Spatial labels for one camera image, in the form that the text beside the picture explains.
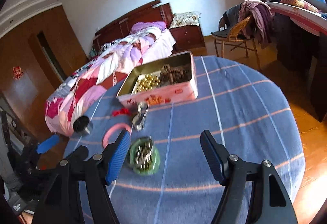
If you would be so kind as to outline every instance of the pink tin box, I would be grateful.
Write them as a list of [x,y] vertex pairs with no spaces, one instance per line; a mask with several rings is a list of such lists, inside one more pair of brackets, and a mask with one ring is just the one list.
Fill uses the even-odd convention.
[[[132,94],[140,75],[160,71],[165,64],[169,64],[171,67],[191,65],[191,80]],[[197,98],[197,77],[192,53],[185,51],[135,67],[125,79],[117,98],[124,107],[133,107],[142,101],[147,102],[149,105],[159,105],[195,100]]]

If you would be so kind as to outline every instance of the wicker chair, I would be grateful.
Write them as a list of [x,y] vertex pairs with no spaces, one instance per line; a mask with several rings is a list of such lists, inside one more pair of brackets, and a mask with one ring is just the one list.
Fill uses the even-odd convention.
[[[222,17],[219,21],[219,31],[211,33],[212,37],[215,39],[215,49],[216,49],[216,53],[217,53],[217,57],[219,57],[218,54],[218,50],[217,50],[217,41],[218,43],[221,43],[221,57],[224,57],[224,46],[225,45],[230,45],[230,46],[234,46],[234,48],[232,48],[230,51],[240,47],[240,48],[244,48],[246,50],[246,57],[249,57],[248,54],[248,50],[254,51],[255,55],[257,57],[257,63],[258,63],[258,68],[259,71],[261,71],[261,67],[260,67],[260,60],[259,60],[259,56],[258,56],[258,52],[257,52],[257,47],[255,45],[254,42],[254,38],[251,37],[250,39],[247,39],[244,35],[239,34],[240,31],[246,27],[247,25],[250,24],[252,20],[252,16],[249,16],[247,18],[245,18],[243,21],[237,23],[236,25],[234,25],[233,27],[228,27],[227,29],[225,29],[225,25],[226,25],[226,21],[225,18]],[[252,40],[253,42],[253,49],[252,48],[248,48],[246,45],[247,41]],[[233,44],[228,44],[225,42],[235,42],[235,43],[239,43],[238,45],[233,45]]]

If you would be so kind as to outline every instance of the pink hair tie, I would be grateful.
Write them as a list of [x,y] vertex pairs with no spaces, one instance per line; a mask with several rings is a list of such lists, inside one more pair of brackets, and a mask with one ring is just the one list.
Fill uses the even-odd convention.
[[126,123],[117,123],[113,127],[111,127],[104,135],[103,142],[102,142],[103,148],[106,148],[110,136],[113,134],[114,131],[118,129],[122,129],[122,130],[125,129],[131,134],[131,129]]

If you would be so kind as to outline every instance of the red decoration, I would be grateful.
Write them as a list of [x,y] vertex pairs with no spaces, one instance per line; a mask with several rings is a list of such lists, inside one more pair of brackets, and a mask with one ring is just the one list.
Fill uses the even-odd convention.
[[150,95],[150,97],[147,97],[144,101],[148,103],[150,106],[153,106],[153,105],[161,104],[164,100],[162,99],[161,96]]
[[134,99],[127,100],[127,105],[130,105],[130,104],[136,104],[136,101]]
[[131,115],[130,111],[126,108],[122,108],[120,110],[114,110],[112,112],[112,116],[115,117],[115,116],[118,116],[118,115]]
[[181,94],[181,93],[183,93],[183,89],[176,89],[175,90],[175,94]]
[[22,68],[20,68],[20,66],[13,67],[12,72],[14,73],[14,80],[20,79],[22,77],[22,75],[24,74],[24,72],[22,71]]

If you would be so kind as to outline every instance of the nightstand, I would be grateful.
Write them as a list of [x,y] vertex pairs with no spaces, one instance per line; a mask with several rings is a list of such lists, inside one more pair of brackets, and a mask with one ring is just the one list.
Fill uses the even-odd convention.
[[170,29],[176,40],[175,51],[190,50],[205,47],[200,26],[183,26]]

